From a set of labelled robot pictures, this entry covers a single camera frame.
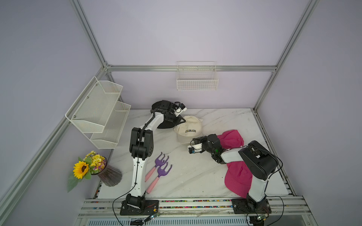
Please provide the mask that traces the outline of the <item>cream Colorado cap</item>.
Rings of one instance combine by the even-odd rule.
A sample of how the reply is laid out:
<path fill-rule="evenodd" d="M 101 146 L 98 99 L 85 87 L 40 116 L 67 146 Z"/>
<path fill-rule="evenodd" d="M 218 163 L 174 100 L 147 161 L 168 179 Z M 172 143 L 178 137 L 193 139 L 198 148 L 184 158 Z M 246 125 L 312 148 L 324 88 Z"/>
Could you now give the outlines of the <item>cream Colorado cap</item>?
<path fill-rule="evenodd" d="M 189 144 L 194 138 L 203 136 L 202 119 L 195 116 L 184 116 L 183 118 L 186 122 L 173 129 L 179 143 Z"/>

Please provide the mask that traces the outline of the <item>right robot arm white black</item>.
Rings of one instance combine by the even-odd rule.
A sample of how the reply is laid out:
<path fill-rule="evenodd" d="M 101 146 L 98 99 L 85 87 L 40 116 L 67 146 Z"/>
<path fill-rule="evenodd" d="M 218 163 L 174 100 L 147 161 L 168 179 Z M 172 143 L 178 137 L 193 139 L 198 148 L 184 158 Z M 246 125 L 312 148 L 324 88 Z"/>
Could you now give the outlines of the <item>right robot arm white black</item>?
<path fill-rule="evenodd" d="M 188 152 L 208 152 L 216 163 L 227 165 L 225 186 L 253 205 L 265 200 L 268 181 L 278 166 L 272 153 L 257 141 L 245 146 L 236 131 L 194 138 L 188 145 Z"/>

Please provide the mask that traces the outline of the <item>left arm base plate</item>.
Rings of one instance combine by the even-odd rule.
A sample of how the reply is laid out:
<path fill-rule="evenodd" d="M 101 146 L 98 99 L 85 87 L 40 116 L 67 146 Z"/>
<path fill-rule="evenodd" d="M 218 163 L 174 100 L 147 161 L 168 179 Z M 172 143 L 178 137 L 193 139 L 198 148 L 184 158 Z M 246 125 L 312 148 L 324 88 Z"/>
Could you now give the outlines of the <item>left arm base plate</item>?
<path fill-rule="evenodd" d="M 121 216 L 152 215 L 159 209 L 159 200 L 146 200 L 144 197 L 131 197 L 122 201 Z"/>

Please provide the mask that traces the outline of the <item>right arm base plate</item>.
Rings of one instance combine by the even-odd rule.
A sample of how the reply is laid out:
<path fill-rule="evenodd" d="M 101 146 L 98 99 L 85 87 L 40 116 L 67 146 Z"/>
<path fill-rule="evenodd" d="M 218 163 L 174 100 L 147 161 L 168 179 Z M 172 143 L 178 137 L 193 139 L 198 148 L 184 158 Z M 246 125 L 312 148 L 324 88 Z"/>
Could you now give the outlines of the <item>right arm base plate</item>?
<path fill-rule="evenodd" d="M 232 207 L 235 214 L 264 214 L 271 213 L 269 202 L 263 198 L 260 202 L 247 197 L 246 199 L 232 199 Z"/>

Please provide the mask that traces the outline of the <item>pink cap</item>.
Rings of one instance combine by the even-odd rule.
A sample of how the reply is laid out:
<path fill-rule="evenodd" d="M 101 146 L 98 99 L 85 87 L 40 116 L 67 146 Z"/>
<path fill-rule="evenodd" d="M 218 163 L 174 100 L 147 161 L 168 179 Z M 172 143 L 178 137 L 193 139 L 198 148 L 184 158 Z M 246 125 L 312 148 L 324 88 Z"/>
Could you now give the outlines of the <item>pink cap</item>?
<path fill-rule="evenodd" d="M 251 188 L 253 174 L 245 162 L 231 162 L 227 167 L 225 186 L 236 195 L 246 198 Z"/>
<path fill-rule="evenodd" d="M 221 135 L 217 135 L 223 149 L 233 149 L 244 146 L 244 139 L 238 130 L 225 131 Z"/>

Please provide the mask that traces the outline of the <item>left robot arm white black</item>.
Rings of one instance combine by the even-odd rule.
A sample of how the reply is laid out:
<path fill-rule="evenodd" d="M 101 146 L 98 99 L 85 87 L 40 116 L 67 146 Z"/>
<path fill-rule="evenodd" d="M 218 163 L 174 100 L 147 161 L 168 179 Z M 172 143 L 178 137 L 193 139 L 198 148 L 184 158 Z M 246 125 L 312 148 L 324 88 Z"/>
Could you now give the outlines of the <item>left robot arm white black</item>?
<path fill-rule="evenodd" d="M 125 199 L 125 209 L 145 207 L 145 174 L 147 160 L 154 150 L 153 131 L 174 128 L 185 122 L 181 113 L 186 109 L 180 102 L 158 101 L 152 105 L 148 120 L 140 127 L 132 129 L 129 150 L 133 159 L 133 184 Z"/>

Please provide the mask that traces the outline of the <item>black cap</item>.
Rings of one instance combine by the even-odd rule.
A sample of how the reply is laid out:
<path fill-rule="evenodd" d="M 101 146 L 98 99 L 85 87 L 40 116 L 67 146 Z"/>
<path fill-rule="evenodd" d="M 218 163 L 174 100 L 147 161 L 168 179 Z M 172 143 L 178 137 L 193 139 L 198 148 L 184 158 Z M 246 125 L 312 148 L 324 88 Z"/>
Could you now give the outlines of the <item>black cap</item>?
<path fill-rule="evenodd" d="M 186 122 L 181 116 L 181 113 L 186 111 L 187 108 L 181 102 L 173 103 L 167 100 L 161 100 L 154 103 L 151 109 L 164 116 L 163 122 L 157 127 L 158 129 L 170 129 Z"/>

